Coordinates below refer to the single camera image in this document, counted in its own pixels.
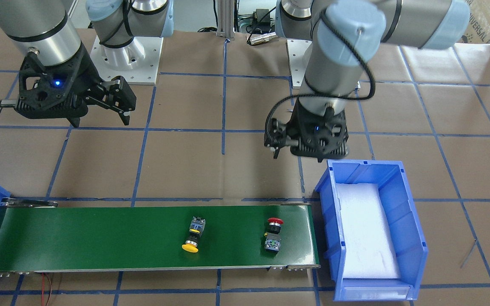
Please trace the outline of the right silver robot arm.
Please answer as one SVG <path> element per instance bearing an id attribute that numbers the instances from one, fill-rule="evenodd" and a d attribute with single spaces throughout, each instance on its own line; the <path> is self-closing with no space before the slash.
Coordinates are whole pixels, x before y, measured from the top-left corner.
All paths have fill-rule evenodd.
<path id="1" fill-rule="evenodd" d="M 97 105 L 129 125 L 137 98 L 120 71 L 147 67 L 140 37 L 170 37 L 171 0 L 88 0 L 101 58 L 115 71 L 102 77 L 60 0 L 0 0 L 0 27 L 25 56 L 17 99 L 0 99 L 29 119 L 65 118 L 77 128 Z"/>

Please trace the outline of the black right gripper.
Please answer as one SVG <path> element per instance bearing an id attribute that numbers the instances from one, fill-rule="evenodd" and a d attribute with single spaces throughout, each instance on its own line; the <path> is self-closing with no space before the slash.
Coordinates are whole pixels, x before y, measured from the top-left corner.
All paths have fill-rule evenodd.
<path id="1" fill-rule="evenodd" d="M 0 108 L 15 108 L 29 119 L 65 118 L 77 128 L 88 105 L 97 105 L 116 112 L 128 126 L 136 102 L 123 76 L 102 80 L 82 43 L 72 58 L 54 66 L 28 52 L 19 71 L 19 99 L 0 99 Z"/>

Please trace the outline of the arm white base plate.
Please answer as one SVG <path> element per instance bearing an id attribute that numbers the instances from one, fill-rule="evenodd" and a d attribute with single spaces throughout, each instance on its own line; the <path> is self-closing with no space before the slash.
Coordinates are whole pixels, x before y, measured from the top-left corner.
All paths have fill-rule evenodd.
<path id="1" fill-rule="evenodd" d="M 293 85 L 317 92 L 346 95 L 354 91 L 361 72 L 357 64 L 342 63 L 324 41 L 288 40 Z"/>
<path id="2" fill-rule="evenodd" d="M 130 85 L 156 84 L 163 37 L 134 37 L 122 48 L 108 48 L 99 41 L 96 37 L 90 57 L 105 81 L 123 76 Z"/>

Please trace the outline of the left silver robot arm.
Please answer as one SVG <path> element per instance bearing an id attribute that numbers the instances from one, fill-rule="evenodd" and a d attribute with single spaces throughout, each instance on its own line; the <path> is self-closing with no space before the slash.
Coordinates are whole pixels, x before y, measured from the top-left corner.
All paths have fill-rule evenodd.
<path id="1" fill-rule="evenodd" d="M 348 154 L 345 106 L 356 100 L 359 78 L 375 78 L 368 62 L 381 43 L 445 50 L 468 26 L 465 0 L 279 0 L 276 34 L 308 40 L 298 94 L 277 102 L 265 121 L 264 145 L 276 159 L 283 147 L 296 156 L 342 159 Z"/>

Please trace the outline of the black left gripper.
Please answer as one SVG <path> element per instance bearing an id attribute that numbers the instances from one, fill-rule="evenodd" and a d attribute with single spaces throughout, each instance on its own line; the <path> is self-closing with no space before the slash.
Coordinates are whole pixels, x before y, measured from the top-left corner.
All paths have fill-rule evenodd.
<path id="1" fill-rule="evenodd" d="M 277 159 L 283 147 L 290 147 L 292 140 L 298 145 L 291 146 L 293 155 L 323 159 L 344 159 L 349 154 L 348 127 L 345 111 L 336 114 L 332 107 L 325 109 L 323 116 L 309 112 L 301 100 L 294 105 L 289 121 L 289 137 L 286 124 L 276 118 L 267 119 L 264 146 Z"/>

